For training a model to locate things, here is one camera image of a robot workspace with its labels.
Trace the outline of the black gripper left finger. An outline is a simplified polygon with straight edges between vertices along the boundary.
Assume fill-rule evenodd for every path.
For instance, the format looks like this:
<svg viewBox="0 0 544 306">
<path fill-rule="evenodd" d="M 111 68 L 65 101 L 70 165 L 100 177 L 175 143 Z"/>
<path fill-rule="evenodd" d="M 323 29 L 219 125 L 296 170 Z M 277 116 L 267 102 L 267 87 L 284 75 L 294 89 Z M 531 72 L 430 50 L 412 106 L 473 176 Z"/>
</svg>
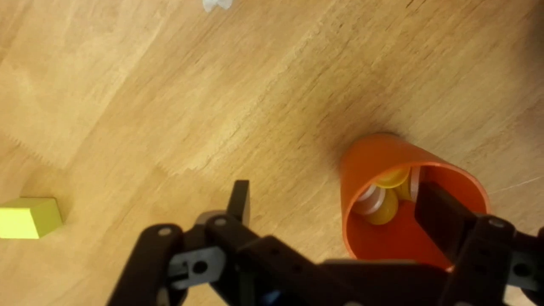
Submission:
<svg viewBox="0 0 544 306">
<path fill-rule="evenodd" d="M 230 196 L 226 215 L 242 225 L 248 223 L 250 182 L 236 181 Z"/>
</svg>

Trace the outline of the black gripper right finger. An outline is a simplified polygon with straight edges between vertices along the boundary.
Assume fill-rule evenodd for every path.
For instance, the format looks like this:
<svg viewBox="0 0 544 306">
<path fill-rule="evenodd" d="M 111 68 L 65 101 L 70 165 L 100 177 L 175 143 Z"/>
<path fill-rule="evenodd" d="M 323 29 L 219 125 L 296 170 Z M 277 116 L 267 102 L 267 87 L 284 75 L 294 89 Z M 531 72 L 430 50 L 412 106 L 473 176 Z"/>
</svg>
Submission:
<svg viewBox="0 0 544 306">
<path fill-rule="evenodd" d="M 451 267 L 463 254 L 464 242 L 476 223 L 476 215 L 439 184 L 425 182 L 415 204 L 427 250 L 418 262 Z"/>
</svg>

